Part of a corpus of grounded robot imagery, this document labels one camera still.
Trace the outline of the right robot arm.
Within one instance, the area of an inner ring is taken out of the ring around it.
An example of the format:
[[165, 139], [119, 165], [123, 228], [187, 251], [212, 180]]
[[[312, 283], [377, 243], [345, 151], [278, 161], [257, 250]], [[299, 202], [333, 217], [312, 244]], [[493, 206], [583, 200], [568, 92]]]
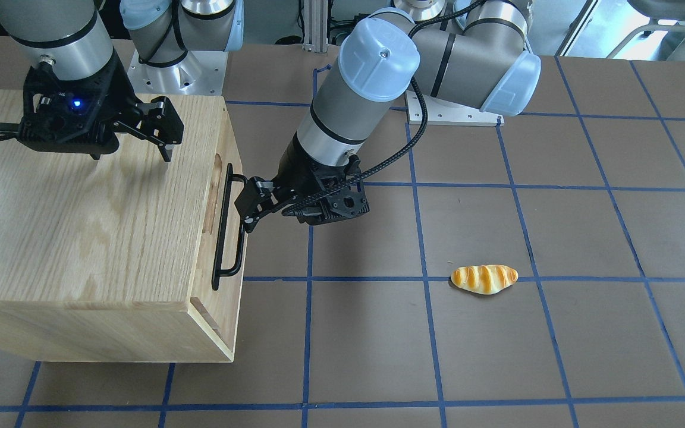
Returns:
[[122, 1], [122, 23], [135, 43], [144, 82], [140, 100], [93, 1], [0, 1], [0, 24], [31, 66], [23, 116], [0, 124], [0, 141], [36, 152], [99, 159], [119, 149], [117, 134], [154, 144], [164, 162], [182, 143], [184, 125], [168, 94], [202, 90], [194, 52], [238, 51], [242, 1]]

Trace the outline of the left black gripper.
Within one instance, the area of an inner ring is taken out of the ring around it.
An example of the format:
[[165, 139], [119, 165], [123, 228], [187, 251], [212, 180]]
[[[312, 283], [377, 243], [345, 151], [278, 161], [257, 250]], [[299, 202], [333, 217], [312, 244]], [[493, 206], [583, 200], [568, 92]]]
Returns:
[[284, 154], [277, 176], [272, 181], [249, 178], [237, 196], [235, 206], [245, 232], [252, 233], [259, 220], [281, 209], [283, 216], [296, 217], [308, 225], [324, 225], [364, 216], [370, 212], [370, 206], [361, 184], [348, 185], [305, 207], [296, 207], [304, 199], [330, 190], [360, 173], [359, 163], [356, 155], [346, 166], [331, 167], [302, 153]]

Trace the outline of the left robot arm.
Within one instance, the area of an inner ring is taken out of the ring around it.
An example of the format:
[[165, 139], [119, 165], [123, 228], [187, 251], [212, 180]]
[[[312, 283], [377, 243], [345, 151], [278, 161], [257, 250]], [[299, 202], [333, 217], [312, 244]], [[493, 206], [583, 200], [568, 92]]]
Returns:
[[521, 113], [541, 75], [541, 59], [527, 45], [533, 9], [532, 1], [454, 1], [426, 21], [397, 7], [362, 19], [343, 41], [276, 176], [244, 180], [235, 201], [244, 230], [274, 212], [308, 225], [367, 213], [362, 182], [407, 154], [426, 130], [423, 113], [402, 149], [360, 168], [359, 149], [408, 90], [421, 109], [432, 97], [484, 113]]

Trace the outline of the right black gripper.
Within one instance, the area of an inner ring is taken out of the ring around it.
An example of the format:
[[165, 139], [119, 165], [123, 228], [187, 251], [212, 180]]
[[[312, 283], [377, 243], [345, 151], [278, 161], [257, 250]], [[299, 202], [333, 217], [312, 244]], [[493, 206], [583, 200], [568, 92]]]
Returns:
[[30, 67], [16, 139], [37, 152], [98, 158], [119, 148], [116, 133], [154, 144], [164, 162], [183, 141], [182, 119], [168, 97], [140, 102], [121, 62], [79, 80], [59, 80], [45, 62]]

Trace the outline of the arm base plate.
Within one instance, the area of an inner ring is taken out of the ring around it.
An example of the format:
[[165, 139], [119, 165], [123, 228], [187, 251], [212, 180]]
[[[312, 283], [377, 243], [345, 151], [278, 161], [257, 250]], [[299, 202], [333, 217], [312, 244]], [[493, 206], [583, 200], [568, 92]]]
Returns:
[[[422, 121], [422, 109], [413, 90], [405, 92], [407, 113], [411, 125]], [[484, 113], [470, 106], [458, 105], [424, 95], [429, 125], [470, 125], [471, 127], [502, 127], [505, 119], [501, 115]]]
[[138, 94], [220, 96], [228, 57], [228, 52], [191, 51], [181, 62], [158, 68], [140, 64], [134, 52], [127, 75]]

